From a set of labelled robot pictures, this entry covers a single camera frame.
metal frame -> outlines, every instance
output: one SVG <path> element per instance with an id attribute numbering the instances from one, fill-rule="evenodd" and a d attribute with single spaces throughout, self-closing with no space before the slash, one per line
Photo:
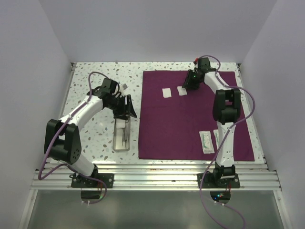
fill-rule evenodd
<path id="1" fill-rule="evenodd" d="M 75 64 L 72 65 L 70 83 L 72 81 Z M 70 86 L 66 91 L 60 117 L 66 103 Z M 240 177 L 240 189 L 247 190 L 273 190 L 274 197 L 280 212 L 285 229 L 291 229 L 292 225 L 285 208 L 280 182 L 277 172 L 268 170 L 265 157 L 264 163 L 254 164 L 251 162 L 236 163 L 236 172 Z M 44 174 L 55 167 L 54 161 L 48 160 Z M 210 161 L 204 164 L 97 164 L 99 173 L 114 173 L 114 184 L 112 190 L 168 190 L 168 191 L 198 191 L 197 174 L 203 173 Z M 30 194 L 20 221 L 20 229 L 27 228 L 34 207 L 38 190 L 72 190 L 69 174 L 72 172 L 66 168 L 60 168 L 43 181 L 38 180 L 38 172 L 34 174 Z"/>

gray wall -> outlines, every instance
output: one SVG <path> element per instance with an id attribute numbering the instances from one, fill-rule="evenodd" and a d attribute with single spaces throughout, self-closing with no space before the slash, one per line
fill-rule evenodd
<path id="1" fill-rule="evenodd" d="M 268 165 L 294 227 L 305 228 L 305 2 L 278 0 L 242 64 Z"/>
<path id="2" fill-rule="evenodd" d="M 276 0 L 40 0 L 71 61 L 241 62 Z"/>
<path id="3" fill-rule="evenodd" d="M 70 63 L 38 0 L 0 7 L 0 228 L 18 227 Z"/>

gray panel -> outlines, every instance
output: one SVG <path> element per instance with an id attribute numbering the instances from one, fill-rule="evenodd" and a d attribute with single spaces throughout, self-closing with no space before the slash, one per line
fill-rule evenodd
<path id="1" fill-rule="evenodd" d="M 241 218 L 215 205 L 209 210 L 228 228 L 242 228 Z M 229 204 L 243 213 L 247 229 L 283 225 L 272 191 L 233 192 Z M 79 191 L 39 191 L 29 229 L 202 229 L 219 227 L 205 212 L 199 193 L 170 191 L 109 191 L 104 201 L 81 205 Z"/>

purple tablecloth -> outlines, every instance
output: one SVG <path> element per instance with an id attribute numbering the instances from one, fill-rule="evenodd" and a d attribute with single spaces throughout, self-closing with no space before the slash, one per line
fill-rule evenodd
<path id="1" fill-rule="evenodd" d="M 199 132 L 211 131 L 217 124 L 212 116 L 214 93 L 205 84 L 196 91 L 180 96 L 187 71 L 143 72 L 142 105 L 139 132 L 139 158 L 159 160 L 211 160 L 214 154 L 204 154 Z M 229 85 L 236 86 L 234 72 L 220 72 Z M 163 88 L 172 96 L 163 97 Z M 252 144 L 246 122 L 240 123 L 234 136 L 235 161 L 254 161 Z"/>

cable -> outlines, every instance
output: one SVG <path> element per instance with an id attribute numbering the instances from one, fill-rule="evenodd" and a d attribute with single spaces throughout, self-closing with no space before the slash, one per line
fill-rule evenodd
<path id="1" fill-rule="evenodd" d="M 105 78 L 109 79 L 109 77 L 103 73 L 100 73 L 100 72 L 91 72 L 89 75 L 88 75 L 88 83 L 89 83 L 89 97 L 88 97 L 88 100 L 84 103 L 82 103 L 74 112 L 72 112 L 71 116 L 69 118 L 67 118 L 66 122 L 64 122 L 61 127 L 58 129 L 58 131 L 55 133 L 54 137 L 52 138 L 47 150 L 46 150 L 46 153 L 43 157 L 43 161 L 42 161 L 42 164 L 40 166 L 40 169 L 39 169 L 39 173 L 38 173 L 38 180 L 43 180 L 45 179 L 47 176 L 49 176 L 52 172 L 54 172 L 56 169 L 58 169 L 59 167 L 61 166 L 67 166 L 70 170 L 72 170 L 73 172 L 75 172 L 74 169 L 72 169 L 70 166 L 68 166 L 68 164 L 66 163 L 63 163 L 63 164 L 60 164 L 60 165 L 57 165 L 56 167 L 54 167 L 53 169 L 51 169 L 47 174 L 45 174 L 44 176 L 41 176 L 42 175 L 42 172 L 44 170 L 44 167 L 46 165 L 46 162 L 47 162 L 47 158 L 49 157 L 49 154 L 50 154 L 50 151 L 54 145 L 54 142 L 56 141 L 57 137 L 59 136 L 59 134 L 62 132 L 62 130 L 65 128 L 65 126 L 68 124 L 68 122 L 75 116 L 75 114 L 77 114 L 77 112 L 79 112 L 79 110 L 81 110 L 90 100 L 91 100 L 91 97 L 92 97 L 92 87 L 91 87 L 91 82 L 90 82 L 90 78 L 93 74 L 100 74 L 102 76 L 104 76 Z M 106 187 L 106 184 L 104 182 L 102 182 L 101 180 L 99 179 L 95 179 L 95 178 L 92 178 L 92 177 L 87 177 L 83 174 L 80 174 L 80 176 L 84 177 L 84 178 L 87 178 L 87 179 L 91 179 L 91 180 L 95 180 L 95 181 L 98 181 L 100 183 L 102 183 L 105 187 L 105 193 L 103 195 L 103 197 L 101 199 L 99 199 L 98 201 L 94 201 L 94 202 L 89 202 L 89 204 L 95 204 L 95 203 L 98 203 L 100 202 L 106 195 L 106 192 L 107 192 L 107 187 Z"/>
<path id="2" fill-rule="evenodd" d="M 216 71 L 215 71 L 215 77 L 217 78 L 217 80 L 218 80 L 224 87 L 226 87 L 226 88 L 236 88 L 236 89 L 240 89 L 240 90 L 245 91 L 245 92 L 251 97 L 252 102 L 253 102 L 253 107 L 252 107 L 252 111 L 250 112 L 250 114 L 249 114 L 247 117 L 245 117 L 245 118 L 243 118 L 243 119 L 237 121 L 236 123 L 234 123 L 233 125 L 231 125 L 231 126 L 229 127 L 227 133 L 224 135 L 224 138 L 223 138 L 222 142 L 220 143 L 220 145 L 219 145 L 219 147 L 218 147 L 218 149 L 217 149 L 217 152 L 216 152 L 214 158 L 211 160 L 210 164 L 209 164 L 208 167 L 205 169 L 205 171 L 204 171 L 204 173 L 203 173 L 203 176 L 202 176 L 202 179 L 201 179 L 201 182 L 200 182 L 199 194 L 200 194 L 200 199 L 201 199 L 202 205 L 203 205 L 203 207 L 204 207 L 206 213 L 207 213 L 207 214 L 208 214 L 208 215 L 209 215 L 209 216 L 210 216 L 219 226 L 221 226 L 221 227 L 224 228 L 224 229 L 227 229 L 227 227 L 226 227 L 224 224 L 222 224 L 220 221 L 218 221 L 218 220 L 210 213 L 210 211 L 207 209 L 207 206 L 205 205 L 205 202 L 204 202 L 203 196 L 202 196 L 203 178 L 204 178 L 205 174 L 208 172 L 208 169 L 211 167 L 211 165 L 213 164 L 213 162 L 216 160 L 217 155 L 218 155 L 218 153 L 219 153 L 221 147 L 223 146 L 224 141 L 225 141 L 226 138 L 228 137 L 228 135 L 229 135 L 229 133 L 230 133 L 232 127 L 234 127 L 235 125 L 237 125 L 237 124 L 239 124 L 239 123 L 245 121 L 246 119 L 248 119 L 248 118 L 254 113 L 256 104 L 255 104 L 255 100 L 254 100 L 253 96 L 251 95 L 251 93 L 250 93 L 249 91 L 247 91 L 246 89 L 244 89 L 244 88 L 242 88 L 242 87 L 225 85 L 225 84 L 219 79 L 219 77 L 218 77 L 217 74 L 219 73 L 218 70 L 220 69 L 220 65 L 221 65 L 221 64 L 220 64 L 220 61 L 219 61 L 217 58 L 215 58 L 215 57 L 213 57 L 213 56 L 210 56 L 210 55 L 203 55 L 203 56 L 201 56 L 201 57 L 199 57 L 199 58 L 203 58 L 203 57 L 212 57 L 212 58 L 214 58 L 215 60 L 217 60 L 219 66 L 218 66 L 218 68 L 217 68 Z M 238 210 L 236 210 L 235 208 L 229 206 L 229 205 L 225 205 L 225 207 L 227 207 L 227 208 L 229 208 L 229 209 L 235 211 L 235 212 L 242 218 L 242 220 L 243 220 L 243 229 L 245 229 L 245 227 L 246 227 L 246 221 L 245 221 L 244 216 L 241 214 L 241 212 L 238 211 Z"/>

